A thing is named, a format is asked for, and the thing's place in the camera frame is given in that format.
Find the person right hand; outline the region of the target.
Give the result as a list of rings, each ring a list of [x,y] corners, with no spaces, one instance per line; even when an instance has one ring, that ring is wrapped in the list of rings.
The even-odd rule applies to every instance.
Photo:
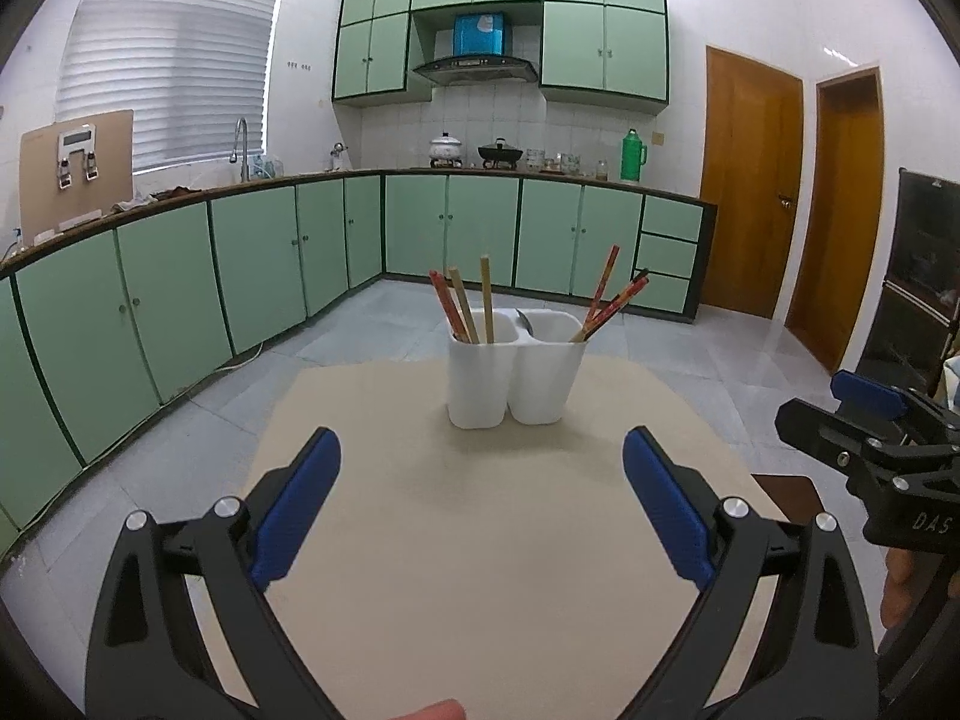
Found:
[[[880,622],[887,631],[900,626],[913,606],[913,582],[916,556],[907,550],[890,548],[885,556],[884,594],[880,603]]]

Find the person left hand fingertip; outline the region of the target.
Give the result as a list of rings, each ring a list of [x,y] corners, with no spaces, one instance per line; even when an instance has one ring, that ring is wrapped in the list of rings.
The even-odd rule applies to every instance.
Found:
[[[394,720],[466,720],[466,709],[459,700],[444,699],[431,706],[421,707],[415,712],[399,715]]]

